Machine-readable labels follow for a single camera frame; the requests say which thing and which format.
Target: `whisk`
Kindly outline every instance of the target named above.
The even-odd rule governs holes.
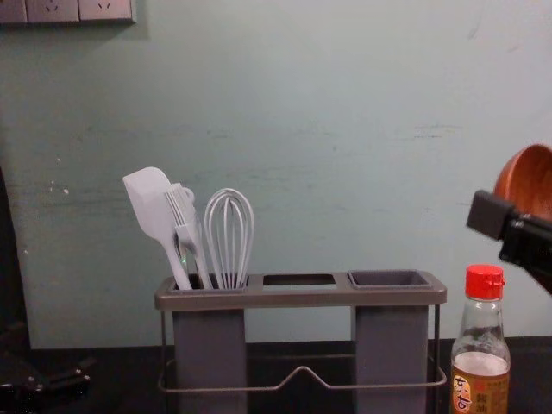
[[[241,289],[253,245],[251,204],[237,190],[217,191],[207,203],[204,228],[219,289]]]

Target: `light blue wall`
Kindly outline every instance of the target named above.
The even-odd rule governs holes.
[[[170,269],[121,182],[144,166],[200,205],[243,191],[255,272],[433,272],[455,336],[465,266],[499,251],[464,228],[471,197],[550,142],[552,3],[139,5],[131,28],[0,32],[0,162],[34,347],[159,342]],[[507,278],[507,333],[550,335],[552,300]],[[250,341],[347,338],[347,310],[248,315]]]

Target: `utensil holder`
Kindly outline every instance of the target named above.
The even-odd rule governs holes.
[[[248,392],[277,392],[305,372],[330,391],[354,391],[356,414],[424,414],[426,389],[446,383],[438,366],[440,304],[446,299],[447,289],[437,278],[414,270],[250,275],[246,287],[235,291],[178,291],[174,279],[166,279],[155,294],[164,350],[159,389],[179,395],[179,414],[247,414]],[[431,305],[435,363],[427,380]],[[247,384],[244,310],[322,306],[351,307],[355,383],[332,385],[300,366],[276,385]],[[174,327],[175,361],[169,362],[166,311],[172,312]],[[166,367],[173,363],[176,389],[165,382]],[[436,414],[436,392],[433,408]]]

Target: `sauce bottle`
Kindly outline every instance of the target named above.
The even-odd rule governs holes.
[[[502,268],[467,268],[460,336],[452,348],[451,414],[506,414],[510,351],[502,328]]]

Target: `power socket panel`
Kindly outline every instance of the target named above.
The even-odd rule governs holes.
[[[78,22],[78,0],[27,0],[29,23]]]
[[[0,0],[0,24],[27,22],[25,0]]]
[[[78,0],[83,22],[134,22],[131,0]]]

